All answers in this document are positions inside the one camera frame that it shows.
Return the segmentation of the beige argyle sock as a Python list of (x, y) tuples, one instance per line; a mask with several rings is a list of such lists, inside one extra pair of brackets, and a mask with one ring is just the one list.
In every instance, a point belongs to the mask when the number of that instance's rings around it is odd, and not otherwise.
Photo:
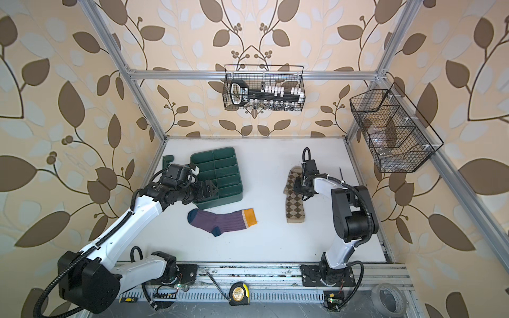
[(294, 191), (294, 184), (302, 175), (302, 167), (294, 166), (288, 173), (286, 185), (284, 187), (285, 216), (288, 223), (303, 223), (305, 221), (305, 210), (302, 197)]

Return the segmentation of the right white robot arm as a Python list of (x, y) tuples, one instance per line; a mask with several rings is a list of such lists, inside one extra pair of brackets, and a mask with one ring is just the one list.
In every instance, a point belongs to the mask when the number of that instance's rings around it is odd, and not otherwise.
[(322, 286), (335, 286), (351, 273), (357, 261), (350, 261), (354, 252), (368, 243), (378, 232), (378, 221), (368, 189), (362, 185), (349, 185), (328, 174), (319, 172), (311, 150), (302, 153), (302, 174), (297, 177), (294, 192), (304, 201), (315, 195), (331, 200), (333, 226), (336, 237), (331, 247), (322, 254), (316, 270), (303, 268), (305, 279)]

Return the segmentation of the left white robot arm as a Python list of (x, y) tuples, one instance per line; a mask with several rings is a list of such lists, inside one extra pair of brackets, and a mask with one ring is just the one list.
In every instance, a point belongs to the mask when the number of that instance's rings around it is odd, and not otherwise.
[(131, 198), (130, 208), (106, 233), (77, 253), (71, 251), (58, 260), (58, 275), (44, 289), (34, 305), (34, 317), (43, 317), (43, 304), (54, 288), (62, 299), (75, 305), (62, 314), (70, 317), (82, 310), (94, 314), (105, 311), (119, 294), (170, 271), (174, 258), (157, 251), (146, 258), (120, 266), (117, 261), (138, 234), (166, 208), (176, 202), (184, 205), (204, 201), (218, 192), (211, 180), (200, 181), (194, 164), (171, 164), (155, 174)]

